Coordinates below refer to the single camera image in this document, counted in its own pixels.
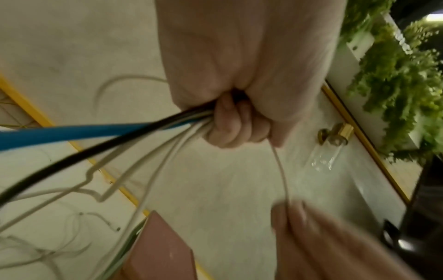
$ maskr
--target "white planter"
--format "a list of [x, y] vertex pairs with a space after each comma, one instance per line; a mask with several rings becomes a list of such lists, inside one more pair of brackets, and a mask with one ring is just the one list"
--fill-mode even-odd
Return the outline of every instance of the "white planter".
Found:
[[[347, 95], [347, 87], [360, 71], [359, 61], [373, 43], [374, 37], [369, 32], [362, 32], [357, 34], [352, 42], [338, 47], [326, 80], [374, 146], [380, 147], [385, 135], [384, 128], [387, 126], [381, 118], [381, 113], [368, 113], [363, 110], [367, 97], [360, 95], [349, 97]], [[405, 148], [418, 147], [421, 135], [419, 131], [412, 131]]]

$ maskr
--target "yellow edge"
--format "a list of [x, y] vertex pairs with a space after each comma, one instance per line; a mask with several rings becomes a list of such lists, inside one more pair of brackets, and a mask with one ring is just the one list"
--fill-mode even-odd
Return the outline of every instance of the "yellow edge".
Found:
[[349, 113], [349, 111], [346, 109], [346, 107], [343, 105], [341, 100], [337, 97], [337, 95], [332, 91], [332, 89], [327, 85], [323, 84], [322, 86], [323, 93], [329, 98], [329, 100], [332, 102], [334, 107], [339, 111], [340, 115], [354, 127], [354, 132], [357, 138], [360, 140], [360, 142], [363, 144], [363, 146], [366, 148], [368, 153], [371, 155], [371, 157], [374, 159], [375, 163], [378, 165], [380, 170], [383, 172], [383, 174], [386, 176], [388, 181], [391, 183], [395, 191], [398, 193], [400, 198], [403, 200], [404, 203], [409, 203], [409, 198], [405, 194], [405, 192], [401, 189], [401, 187], [398, 185], [397, 181], [392, 177], [391, 173], [387, 170], [386, 166], [383, 163], [382, 158], [378, 154], [378, 152], [375, 150], [372, 143], [369, 141], [369, 139], [366, 137], [366, 135], [363, 133], [363, 131], [360, 129], [358, 123], [354, 120], [352, 115]]
[[[39, 125], [43, 127], [54, 126], [54, 123], [39, 109], [37, 109], [32, 103], [24, 97], [21, 93], [15, 90], [2, 76], [0, 76], [0, 89], [6, 93], [14, 102], [17, 103], [29, 116], [31, 116]], [[75, 141], [69, 142], [77, 151], [83, 150], [83, 148]], [[94, 159], [88, 159], [89, 162], [95, 165], [97, 162]], [[109, 174], [106, 170], [99, 170], [104, 178], [111, 183], [115, 183], [115, 178]], [[129, 199], [135, 206], [138, 206], [138, 200], [126, 189], [125, 187], [119, 188], [120, 192]], [[143, 210], [145, 216], [149, 215], [148, 210]], [[209, 274], [196, 262], [195, 266], [208, 280], [214, 280]]]

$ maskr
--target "marble surface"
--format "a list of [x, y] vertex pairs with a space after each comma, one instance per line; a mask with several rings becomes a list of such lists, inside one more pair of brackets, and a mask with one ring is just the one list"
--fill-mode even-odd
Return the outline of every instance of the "marble surface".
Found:
[[[99, 107], [93, 105], [95, 90], [112, 76], [164, 76], [152, 2], [16, 0], [4, 3], [0, 18], [11, 23], [0, 24], [0, 73], [54, 123], [150, 121], [178, 111], [166, 85], [140, 81], [113, 86]], [[371, 232], [384, 218], [398, 223], [405, 206], [357, 138], [343, 149], [331, 172], [306, 168], [317, 131], [341, 121], [319, 93], [312, 112], [279, 151], [292, 196]], [[143, 140], [107, 170], [118, 177], [175, 133]], [[149, 162], [127, 184], [136, 197], [160, 160]], [[267, 143], [220, 150], [201, 140], [171, 162], [148, 206], [173, 226], [215, 279], [268, 280], [275, 270], [269, 210], [282, 198]]]

